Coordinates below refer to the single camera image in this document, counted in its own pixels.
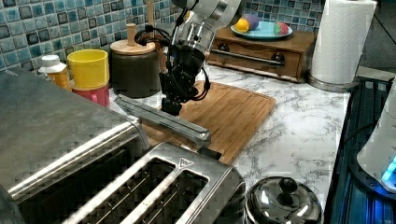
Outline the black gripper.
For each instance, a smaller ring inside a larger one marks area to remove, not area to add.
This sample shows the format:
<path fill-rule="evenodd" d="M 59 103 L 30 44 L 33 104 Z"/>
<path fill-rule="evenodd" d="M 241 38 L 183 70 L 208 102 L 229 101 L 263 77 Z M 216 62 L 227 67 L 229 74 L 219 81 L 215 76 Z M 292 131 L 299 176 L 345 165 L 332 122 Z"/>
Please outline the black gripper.
<path fill-rule="evenodd" d="M 206 97 L 195 88 L 196 76 L 201 72 L 205 55 L 198 49 L 185 45 L 173 45 L 166 61 L 167 71 L 160 74 L 162 90 L 161 111 L 178 116 L 181 104 L 189 100 L 201 101 Z"/>

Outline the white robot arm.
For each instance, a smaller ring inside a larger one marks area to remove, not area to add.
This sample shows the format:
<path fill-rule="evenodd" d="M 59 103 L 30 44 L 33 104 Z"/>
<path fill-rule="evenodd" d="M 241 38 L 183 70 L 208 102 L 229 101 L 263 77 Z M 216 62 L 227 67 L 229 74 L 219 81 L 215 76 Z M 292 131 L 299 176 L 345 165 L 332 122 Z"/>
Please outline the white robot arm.
<path fill-rule="evenodd" d="M 166 53 L 166 70 L 160 73 L 164 97 L 161 111 L 177 116 L 184 103 L 203 100 L 210 90 L 195 88 L 196 76 L 205 71 L 217 30 L 234 25 L 242 17 L 245 0 L 172 0 L 182 9 Z"/>

